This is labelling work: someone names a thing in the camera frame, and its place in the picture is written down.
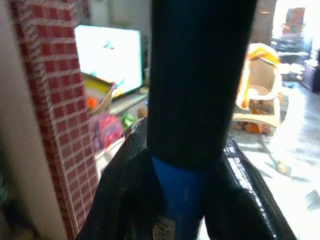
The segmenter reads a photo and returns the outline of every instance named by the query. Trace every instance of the sticker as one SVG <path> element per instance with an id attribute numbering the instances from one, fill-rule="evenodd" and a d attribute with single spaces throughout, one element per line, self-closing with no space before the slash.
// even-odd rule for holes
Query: sticker
<path id="1" fill-rule="evenodd" d="M 161 215 L 158 215 L 153 228 L 154 240 L 175 240 L 176 223 Z"/>

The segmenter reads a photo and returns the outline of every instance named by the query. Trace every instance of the black pole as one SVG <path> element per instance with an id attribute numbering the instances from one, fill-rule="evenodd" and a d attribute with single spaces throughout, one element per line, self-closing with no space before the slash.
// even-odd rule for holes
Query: black pole
<path id="1" fill-rule="evenodd" d="M 222 155 L 257 0 L 153 0 L 147 145 L 205 169 Z"/>

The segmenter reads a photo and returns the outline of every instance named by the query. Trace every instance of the wall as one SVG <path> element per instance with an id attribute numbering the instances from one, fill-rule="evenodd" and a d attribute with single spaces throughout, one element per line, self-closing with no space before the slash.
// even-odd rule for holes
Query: wall
<path id="1" fill-rule="evenodd" d="M 252 39 L 270 45 L 277 0 L 259 0 L 252 26 Z"/>
<path id="2" fill-rule="evenodd" d="M 96 26 L 112 26 L 108 6 L 110 0 L 89 0 L 90 22 Z M 151 36 L 151 0 L 113 0 L 113 6 L 119 4 L 128 9 L 130 28 L 137 29 L 142 36 Z"/>
<path id="3" fill-rule="evenodd" d="M 0 137 L 23 210 L 40 235 L 67 239 L 6 1 L 0 1 Z"/>

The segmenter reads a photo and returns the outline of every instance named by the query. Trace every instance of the tv screen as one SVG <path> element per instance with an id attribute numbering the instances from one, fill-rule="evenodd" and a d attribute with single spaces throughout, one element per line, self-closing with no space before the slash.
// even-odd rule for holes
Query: tv screen
<path id="1" fill-rule="evenodd" d="M 139 31 L 79 25 L 74 33 L 81 72 L 115 83 L 116 97 L 142 85 Z"/>

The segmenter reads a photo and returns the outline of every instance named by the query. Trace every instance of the tiled floor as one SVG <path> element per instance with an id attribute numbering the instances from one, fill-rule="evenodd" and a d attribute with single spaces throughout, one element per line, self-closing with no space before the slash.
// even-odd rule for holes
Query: tiled floor
<path id="1" fill-rule="evenodd" d="M 259 169 L 299 240 L 320 239 L 320 96 L 299 83 L 284 87 L 288 108 L 273 136 L 231 130 Z M 285 162 L 287 174 L 277 172 Z"/>

